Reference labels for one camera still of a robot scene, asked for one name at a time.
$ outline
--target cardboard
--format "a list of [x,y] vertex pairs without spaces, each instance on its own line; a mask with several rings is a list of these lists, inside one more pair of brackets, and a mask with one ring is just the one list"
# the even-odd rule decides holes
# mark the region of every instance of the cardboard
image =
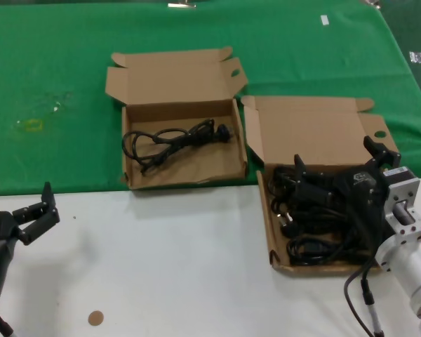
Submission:
[[[139,189],[214,180],[243,178],[246,149],[234,96],[248,83],[230,47],[200,51],[122,54],[113,53],[119,67],[108,67],[106,93],[126,106],[122,109],[122,135],[139,130],[156,133],[165,128],[189,130],[205,119],[215,128],[226,124],[233,137],[228,143],[186,147],[144,175],[140,165],[123,155],[129,188]],[[178,136],[169,133],[167,137]],[[131,139],[127,148],[131,148]],[[166,145],[140,138],[140,156]]]
[[[370,159],[363,147],[365,136],[397,151],[384,119],[367,113],[374,102],[369,98],[244,96],[242,103],[247,143],[265,163],[265,172],[258,171],[257,176],[272,267],[305,274],[357,270],[358,265],[343,262],[290,265],[288,238],[281,234],[278,218],[270,209],[272,196],[267,183],[277,165],[294,166],[295,154],[315,171],[334,172],[365,164]],[[384,131],[386,136],[375,137],[377,131]]]

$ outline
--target brown sticker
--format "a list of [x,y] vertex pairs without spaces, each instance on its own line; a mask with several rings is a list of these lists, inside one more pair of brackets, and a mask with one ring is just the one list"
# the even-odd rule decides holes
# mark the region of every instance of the brown sticker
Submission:
[[94,311],[89,315],[89,324],[92,326],[97,326],[103,323],[105,316],[101,311]]

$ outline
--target green table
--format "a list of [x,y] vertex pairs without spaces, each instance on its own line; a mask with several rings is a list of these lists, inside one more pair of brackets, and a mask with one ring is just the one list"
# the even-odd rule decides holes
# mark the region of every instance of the green table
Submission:
[[410,52],[421,53],[421,0],[381,0],[381,12],[421,88],[421,63]]
[[[245,93],[374,99],[421,176],[421,92],[380,13],[360,1],[4,6],[0,194],[39,193],[45,180],[56,192],[126,189],[120,111],[105,95],[111,53],[228,45],[248,75]],[[235,183],[255,183],[252,162]]]

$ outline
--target black wire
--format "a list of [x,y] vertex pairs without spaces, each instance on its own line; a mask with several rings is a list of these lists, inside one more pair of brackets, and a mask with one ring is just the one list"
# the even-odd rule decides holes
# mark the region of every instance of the black wire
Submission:
[[351,309],[352,314],[354,315],[354,317],[357,319],[357,322],[361,325],[361,327],[363,328],[363,330],[365,330],[365,332],[368,334],[368,336],[370,337],[374,337],[374,335],[371,333],[371,331],[366,327],[365,323],[363,323],[362,319],[360,318],[360,316],[357,314],[356,309],[354,308],[354,305],[351,302],[351,298],[349,297],[348,294],[348,287],[351,284],[352,281],[354,281],[360,274],[362,274],[362,280],[366,280],[366,278],[368,277],[368,272],[371,269],[371,267],[374,265],[375,263],[375,255],[377,253],[377,250],[381,244],[382,241],[382,231],[378,231],[377,232],[377,237],[374,238],[373,242],[375,242],[375,247],[372,251],[371,257],[368,259],[368,261],[365,262],[365,264],[363,264],[360,269],[358,269],[356,272],[354,272],[345,282],[345,285],[343,286],[343,292],[345,294],[345,298],[346,301],[348,303],[349,309]]
[[[324,179],[313,178],[312,182],[324,184]],[[359,252],[364,248],[346,213],[341,211],[345,208],[342,203],[338,202],[337,208],[332,209],[295,197],[295,169],[277,166],[268,183],[268,190],[274,196],[270,204],[272,212],[283,217],[286,223],[281,226],[281,231],[290,238],[286,246],[290,264],[322,265],[345,260],[361,265],[368,260],[367,255]],[[340,234],[340,243],[308,236],[334,233]]]
[[348,294],[348,287],[351,284],[352,281],[354,281],[360,274],[364,273],[367,269],[369,269],[369,265],[374,262],[374,255],[370,257],[368,261],[366,261],[356,272],[354,272],[345,282],[345,285],[343,286],[343,293],[345,294],[346,301],[348,303],[349,309],[351,309],[352,314],[357,319],[357,322],[361,325],[363,330],[365,330],[366,334],[370,337],[374,337],[374,335],[370,332],[368,327],[363,323],[360,316],[357,314],[356,309],[354,308],[354,305],[351,302],[351,298]]
[[[224,125],[220,124],[217,128],[217,131],[214,131],[214,120],[207,119],[190,130],[184,130],[183,128],[166,128],[164,130],[160,130],[155,134],[146,133],[144,131],[129,131],[125,133],[121,140],[121,148],[124,154],[131,158],[132,160],[136,160],[139,165],[141,165],[140,172],[144,173],[148,169],[162,165],[169,156],[178,152],[182,148],[186,146],[202,146],[212,142],[223,142],[227,143],[231,138],[231,134],[229,129]],[[180,132],[182,133],[181,136],[174,137],[174,138],[162,138],[160,135],[164,133],[170,132]],[[128,151],[126,148],[126,141],[129,137],[134,136],[133,140],[131,141],[131,152]],[[160,151],[156,154],[150,154],[147,156],[138,156],[136,150],[136,143],[140,137],[148,137],[151,138],[154,144],[166,144],[169,145],[166,149]]]
[[345,260],[352,265],[365,263],[368,256],[359,252],[354,232],[354,228],[352,228],[341,243],[315,237],[290,239],[287,243],[290,263],[293,265],[325,265],[335,260]]

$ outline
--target white table surface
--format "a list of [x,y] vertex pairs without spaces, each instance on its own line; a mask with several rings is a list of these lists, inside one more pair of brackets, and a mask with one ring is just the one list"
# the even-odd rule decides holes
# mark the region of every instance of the white table surface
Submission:
[[[346,277],[269,266],[257,186],[56,200],[61,223],[16,246],[1,296],[19,337],[365,336],[343,296]],[[0,197],[0,210],[38,201]],[[386,336],[417,336],[392,275],[370,286]],[[370,326],[359,288],[350,293]],[[105,315],[100,326],[88,323],[94,310]]]

